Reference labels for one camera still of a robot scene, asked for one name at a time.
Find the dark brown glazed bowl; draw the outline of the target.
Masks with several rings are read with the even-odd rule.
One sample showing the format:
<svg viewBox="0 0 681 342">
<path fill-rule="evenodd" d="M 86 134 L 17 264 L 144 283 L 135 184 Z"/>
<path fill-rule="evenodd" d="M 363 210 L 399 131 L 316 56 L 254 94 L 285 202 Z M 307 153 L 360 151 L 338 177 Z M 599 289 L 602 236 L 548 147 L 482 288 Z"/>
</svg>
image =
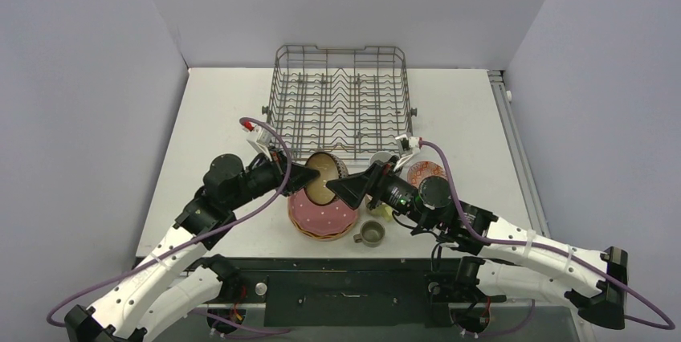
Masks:
<svg viewBox="0 0 681 342">
<path fill-rule="evenodd" d="M 318 206 L 334 202 L 336 194 L 327 187 L 327 183 L 348 175 L 345 163 L 331 153 L 316 152 L 307 159 L 305 166 L 319 172 L 319 176 L 304 188 L 308 199 Z"/>
</svg>

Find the grey wire dish rack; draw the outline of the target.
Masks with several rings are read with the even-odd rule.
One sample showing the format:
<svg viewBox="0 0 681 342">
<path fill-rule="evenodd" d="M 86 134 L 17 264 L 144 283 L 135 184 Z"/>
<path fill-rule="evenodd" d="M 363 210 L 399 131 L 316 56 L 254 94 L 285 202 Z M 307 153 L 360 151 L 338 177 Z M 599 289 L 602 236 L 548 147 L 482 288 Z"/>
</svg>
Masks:
<svg viewBox="0 0 681 342">
<path fill-rule="evenodd" d="M 399 47 L 285 44 L 261 113 L 296 160 L 325 151 L 350 163 L 396 150 L 418 111 Z"/>
</svg>

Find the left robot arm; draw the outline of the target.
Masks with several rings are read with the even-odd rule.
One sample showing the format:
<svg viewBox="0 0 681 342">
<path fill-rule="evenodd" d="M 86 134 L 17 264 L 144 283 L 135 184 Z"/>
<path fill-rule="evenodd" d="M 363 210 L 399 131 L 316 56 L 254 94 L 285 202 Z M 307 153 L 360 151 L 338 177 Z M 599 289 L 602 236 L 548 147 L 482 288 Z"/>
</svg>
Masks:
<svg viewBox="0 0 681 342">
<path fill-rule="evenodd" d="M 221 256 L 209 258 L 178 285 L 173 281 L 221 240 L 218 228 L 238 221 L 236 209 L 279 187 L 289 196 L 319 176 L 316 169 L 289 165 L 282 151 L 259 154 L 248 166 L 234 154 L 216 157 L 194 199 L 131 276 L 66 314 L 69 340 L 151 341 L 195 307 L 212 299 L 231 301 L 240 282 L 236 268 Z"/>
</svg>

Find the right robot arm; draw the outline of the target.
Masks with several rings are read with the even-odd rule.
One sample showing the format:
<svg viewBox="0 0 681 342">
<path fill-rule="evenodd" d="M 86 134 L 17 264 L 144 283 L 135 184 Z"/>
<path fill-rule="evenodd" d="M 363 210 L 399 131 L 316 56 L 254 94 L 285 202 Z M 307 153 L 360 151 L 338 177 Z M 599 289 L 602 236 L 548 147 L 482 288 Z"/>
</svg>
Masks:
<svg viewBox="0 0 681 342">
<path fill-rule="evenodd" d="M 351 208 L 385 204 L 414 223 L 413 234 L 438 230 L 442 247 L 466 253 L 464 271 L 452 279 L 463 299 L 482 293 L 542 300 L 574 309 L 602 328 L 625 327 L 628 254 L 622 249 L 556 242 L 455 199 L 444 177 L 411 185 L 394 172 L 392 161 L 377 161 L 326 186 Z"/>
</svg>

